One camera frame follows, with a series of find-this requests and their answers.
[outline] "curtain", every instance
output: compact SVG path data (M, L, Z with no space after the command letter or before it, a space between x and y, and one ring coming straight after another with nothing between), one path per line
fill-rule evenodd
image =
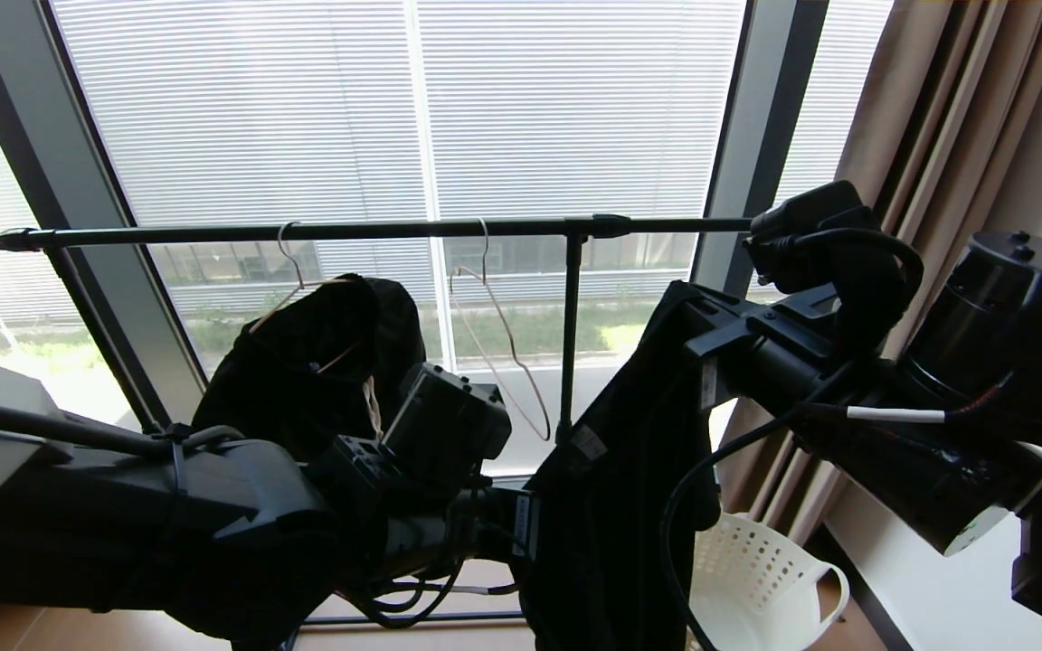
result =
M886 357L910 342L968 235L984 227L1041 86L1042 1L896 0L836 174L854 182L884 230L926 265ZM723 444L770 418L740 400ZM725 510L745 511L800 545L845 485L790 432L718 470Z

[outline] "bolt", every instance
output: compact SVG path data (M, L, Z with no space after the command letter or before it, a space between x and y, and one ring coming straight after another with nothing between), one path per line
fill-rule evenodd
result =
M1032 247L1026 246L1026 244L1020 244L1020 246L1012 249L1012 256L1020 260L1020 262L1026 262L1026 260L1035 257L1035 251L1032 250Z

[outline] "clothing rack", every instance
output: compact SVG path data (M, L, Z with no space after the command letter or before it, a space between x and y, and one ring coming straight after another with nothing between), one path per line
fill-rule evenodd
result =
M617 215L559 220L452 220L452 222L287 223L280 226L14 228L0 233L3 251L57 251L105 244L262 243L305 240L400 240L410 237L483 237L562 235L566 239L566 329L562 342L562 395L557 433L570 436L573 400L573 358L581 284L581 249L590 237L637 233L748 233L750 219L629 219ZM425 621L491 621L523 619L520 611L435 614ZM314 618L306 626L350 626L358 618ZM298 631L294 631L293 640Z

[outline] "black garment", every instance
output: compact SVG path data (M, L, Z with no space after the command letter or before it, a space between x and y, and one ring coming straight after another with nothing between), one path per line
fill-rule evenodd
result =
M521 589L539 650L676 651L686 643L658 531L670 492L710 453L702 370L683 357L684 343L705 331L686 307L701 296L681 281L669 286L632 357L575 424L575 435L593 432L606 452L591 462L578 446L559 445L526 485L542 497L537 564ZM683 502L671 540L684 586L694 531L718 515L711 471Z
M244 326L212 375L194 428L230 425L307 461L337 434L374 435L361 391L369 375L381 423L393 423L401 379L425 359L417 304L393 280L342 277L352 282L320 285L256 332L249 332L255 321Z

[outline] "baseboard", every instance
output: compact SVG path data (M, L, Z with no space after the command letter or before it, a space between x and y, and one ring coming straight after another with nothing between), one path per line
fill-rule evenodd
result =
M863 580L860 569L855 568L853 561L847 556L847 552L843 551L842 545L839 545L839 541L835 540L835 535L832 535L825 526L816 529L803 547L808 552L814 553L815 556L827 561L827 564L835 564L843 570L847 582L851 584L851 601L854 601L855 605L863 610L867 621L871 622L871 627L879 635L887 651L914 651L907 639L902 637L901 630L898 630L898 627L890 619L890 615L879 602L879 598L875 597L871 586Z

